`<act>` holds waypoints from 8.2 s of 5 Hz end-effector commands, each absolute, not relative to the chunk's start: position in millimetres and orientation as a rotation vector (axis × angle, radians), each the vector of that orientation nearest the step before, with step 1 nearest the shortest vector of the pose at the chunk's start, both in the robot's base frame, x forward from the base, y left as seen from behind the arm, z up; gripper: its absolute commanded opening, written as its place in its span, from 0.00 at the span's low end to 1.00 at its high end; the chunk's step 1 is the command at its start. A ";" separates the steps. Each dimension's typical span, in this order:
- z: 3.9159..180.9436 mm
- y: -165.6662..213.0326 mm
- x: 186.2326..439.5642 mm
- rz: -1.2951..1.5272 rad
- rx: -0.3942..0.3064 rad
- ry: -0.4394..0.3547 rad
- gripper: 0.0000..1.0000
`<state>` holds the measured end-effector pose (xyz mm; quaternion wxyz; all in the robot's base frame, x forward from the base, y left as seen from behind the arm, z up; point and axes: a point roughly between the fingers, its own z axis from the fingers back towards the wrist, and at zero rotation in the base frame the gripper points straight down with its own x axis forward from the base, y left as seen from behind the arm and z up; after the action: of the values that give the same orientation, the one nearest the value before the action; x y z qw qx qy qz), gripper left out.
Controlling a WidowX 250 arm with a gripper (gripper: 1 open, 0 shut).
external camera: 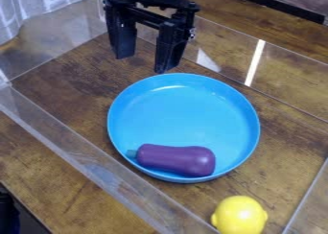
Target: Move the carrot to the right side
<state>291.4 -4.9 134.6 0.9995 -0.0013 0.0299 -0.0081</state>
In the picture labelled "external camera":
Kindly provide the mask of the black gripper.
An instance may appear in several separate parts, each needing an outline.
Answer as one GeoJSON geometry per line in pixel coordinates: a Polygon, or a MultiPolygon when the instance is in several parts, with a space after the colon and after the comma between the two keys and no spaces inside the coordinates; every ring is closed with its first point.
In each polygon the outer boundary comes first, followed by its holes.
{"type": "Polygon", "coordinates": [[[190,0],[104,0],[108,34],[112,50],[118,59],[135,55],[138,29],[142,23],[155,29],[159,27],[156,39],[155,67],[163,74],[180,64],[180,59],[194,28],[195,13],[199,5],[190,0]],[[147,11],[156,7],[162,11],[174,9],[171,17],[147,11]]]}

